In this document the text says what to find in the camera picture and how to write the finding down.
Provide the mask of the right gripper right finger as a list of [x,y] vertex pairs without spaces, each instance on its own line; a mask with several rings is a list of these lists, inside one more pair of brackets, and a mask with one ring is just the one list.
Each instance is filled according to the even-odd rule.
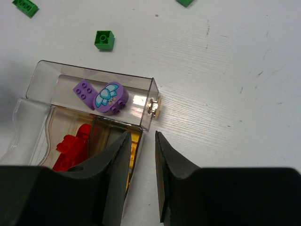
[[286,167],[201,168],[155,134],[160,222],[166,226],[298,226],[301,175]]

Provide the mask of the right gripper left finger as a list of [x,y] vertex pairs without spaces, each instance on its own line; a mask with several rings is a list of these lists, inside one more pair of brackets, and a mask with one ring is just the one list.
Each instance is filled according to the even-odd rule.
[[1,166],[3,226],[118,226],[131,154],[131,135],[118,156],[109,150],[56,172],[38,166]]

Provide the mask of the red long lego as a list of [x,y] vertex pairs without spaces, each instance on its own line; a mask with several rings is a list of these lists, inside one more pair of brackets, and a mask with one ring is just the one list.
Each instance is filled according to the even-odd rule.
[[67,171],[88,159],[85,141],[73,135],[66,135],[56,146],[56,150],[60,155],[52,167],[54,171]]

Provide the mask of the red lego brick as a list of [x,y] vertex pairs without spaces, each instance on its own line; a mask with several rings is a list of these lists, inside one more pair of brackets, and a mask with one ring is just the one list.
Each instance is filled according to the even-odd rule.
[[84,123],[82,124],[76,134],[76,137],[81,138],[85,141],[86,149],[88,149],[88,140],[90,135],[91,125]]

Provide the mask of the yellow lego brick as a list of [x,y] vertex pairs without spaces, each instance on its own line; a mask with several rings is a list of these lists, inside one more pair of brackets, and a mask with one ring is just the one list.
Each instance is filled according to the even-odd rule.
[[129,163],[129,173],[127,176],[127,186],[126,186],[126,191],[128,190],[129,184],[130,184],[130,178],[131,174],[134,169],[134,162],[135,162],[135,156],[138,150],[138,141],[139,141],[140,134],[138,132],[131,132],[131,155],[130,155],[130,163]]

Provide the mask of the purple flower lego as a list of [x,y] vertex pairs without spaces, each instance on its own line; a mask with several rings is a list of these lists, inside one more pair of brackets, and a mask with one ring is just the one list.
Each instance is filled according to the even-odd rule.
[[94,98],[94,109],[105,115],[116,115],[126,107],[127,90],[118,82],[109,82]]

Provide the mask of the purple sloped lego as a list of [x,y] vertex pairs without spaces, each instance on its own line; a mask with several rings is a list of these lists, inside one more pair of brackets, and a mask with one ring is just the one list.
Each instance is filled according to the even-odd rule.
[[74,88],[73,92],[90,109],[94,110],[94,98],[98,94],[92,85],[85,79],[82,79]]

